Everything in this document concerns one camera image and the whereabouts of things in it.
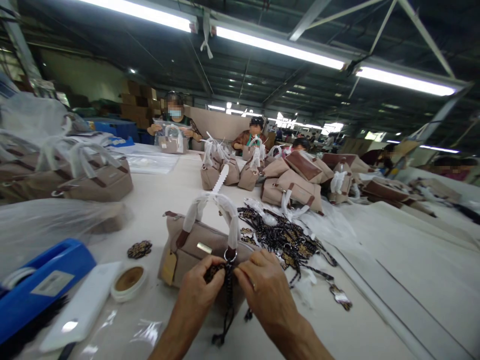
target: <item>keychain charm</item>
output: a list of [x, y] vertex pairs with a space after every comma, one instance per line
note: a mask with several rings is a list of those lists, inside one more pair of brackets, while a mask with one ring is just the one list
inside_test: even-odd
[[333, 294], [333, 298], [337, 303], [343, 306], [346, 311], [350, 311], [353, 304], [349, 298], [345, 295], [343, 290], [340, 290], [333, 282], [328, 282], [330, 284], [330, 292]]

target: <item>blue tape dispenser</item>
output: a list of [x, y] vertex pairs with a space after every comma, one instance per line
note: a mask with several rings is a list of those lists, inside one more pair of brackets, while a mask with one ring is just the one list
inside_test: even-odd
[[68, 292], [97, 263], [80, 241], [68, 238], [1, 283], [0, 345]]

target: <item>face mask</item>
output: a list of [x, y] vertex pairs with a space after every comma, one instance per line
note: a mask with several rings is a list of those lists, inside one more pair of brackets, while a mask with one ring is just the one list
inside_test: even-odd
[[178, 118], [182, 116], [182, 110], [168, 110], [168, 113], [172, 118]]

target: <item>plastic bag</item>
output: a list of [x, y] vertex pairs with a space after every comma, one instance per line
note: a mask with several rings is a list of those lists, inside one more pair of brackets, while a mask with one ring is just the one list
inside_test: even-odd
[[129, 217], [121, 202], [49, 198], [1, 206], [0, 279], [64, 239], [103, 240]]

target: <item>tape roll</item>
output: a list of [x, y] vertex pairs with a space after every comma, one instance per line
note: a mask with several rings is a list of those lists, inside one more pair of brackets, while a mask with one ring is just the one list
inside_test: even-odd
[[2, 282], [1, 287], [5, 290], [11, 291], [13, 290], [18, 284], [20, 284], [23, 280], [28, 278], [37, 269], [34, 267], [21, 267], [18, 270], [12, 272], [8, 275]]
[[118, 275], [110, 287], [110, 294], [117, 303], [134, 299], [147, 282], [148, 272], [143, 265], [133, 265]]

